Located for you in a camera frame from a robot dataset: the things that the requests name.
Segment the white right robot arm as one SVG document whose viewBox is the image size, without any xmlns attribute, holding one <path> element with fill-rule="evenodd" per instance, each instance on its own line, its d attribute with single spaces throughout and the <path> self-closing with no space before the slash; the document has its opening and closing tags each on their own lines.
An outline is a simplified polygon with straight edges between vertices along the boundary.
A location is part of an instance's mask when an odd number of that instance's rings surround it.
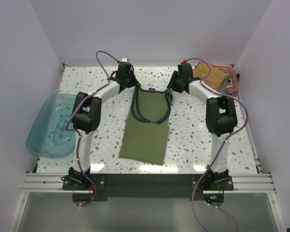
<svg viewBox="0 0 290 232">
<path fill-rule="evenodd" d="M 177 68 L 167 88 L 178 93 L 186 92 L 205 104 L 205 123 L 212 138 L 210 163 L 194 188 L 216 190 L 229 178 L 227 143 L 238 123 L 234 99 L 208 87 L 204 78 L 194 77 L 192 66 L 187 61 L 183 61 Z"/>
</svg>

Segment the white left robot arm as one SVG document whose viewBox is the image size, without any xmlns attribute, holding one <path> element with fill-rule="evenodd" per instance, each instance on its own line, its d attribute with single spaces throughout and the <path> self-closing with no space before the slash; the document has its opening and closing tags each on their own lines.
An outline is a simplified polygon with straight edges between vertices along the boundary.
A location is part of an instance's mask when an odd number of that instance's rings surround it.
<svg viewBox="0 0 290 232">
<path fill-rule="evenodd" d="M 107 79 L 106 84 L 91 93 L 79 92 L 76 95 L 72 115 L 66 124 L 67 131 L 75 132 L 75 164 L 68 171 L 69 179 L 79 189 L 87 189 L 90 179 L 90 151 L 94 131 L 101 121 L 102 104 L 138 81 L 133 65 L 120 61 L 118 68 Z"/>
</svg>

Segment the olive green tank top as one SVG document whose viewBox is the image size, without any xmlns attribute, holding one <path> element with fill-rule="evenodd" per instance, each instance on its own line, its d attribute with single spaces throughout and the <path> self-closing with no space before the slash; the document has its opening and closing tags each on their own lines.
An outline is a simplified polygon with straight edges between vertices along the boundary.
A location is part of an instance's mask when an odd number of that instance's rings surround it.
<svg viewBox="0 0 290 232">
<path fill-rule="evenodd" d="M 173 101 L 170 89 L 134 89 L 118 157 L 154 165 L 164 163 Z"/>
</svg>

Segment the tan ribbed tank top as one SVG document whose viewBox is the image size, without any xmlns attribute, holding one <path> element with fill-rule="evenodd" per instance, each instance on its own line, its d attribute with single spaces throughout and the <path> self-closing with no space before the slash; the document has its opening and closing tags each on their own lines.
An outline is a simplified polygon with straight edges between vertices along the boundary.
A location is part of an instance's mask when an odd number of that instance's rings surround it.
<svg viewBox="0 0 290 232">
<path fill-rule="evenodd" d="M 218 90 L 223 83 L 228 78 L 226 72 L 220 71 L 218 68 L 210 65 L 210 69 L 204 62 L 200 62 L 195 68 L 192 69 L 193 77 L 203 78 L 203 82 L 214 90 Z"/>
</svg>

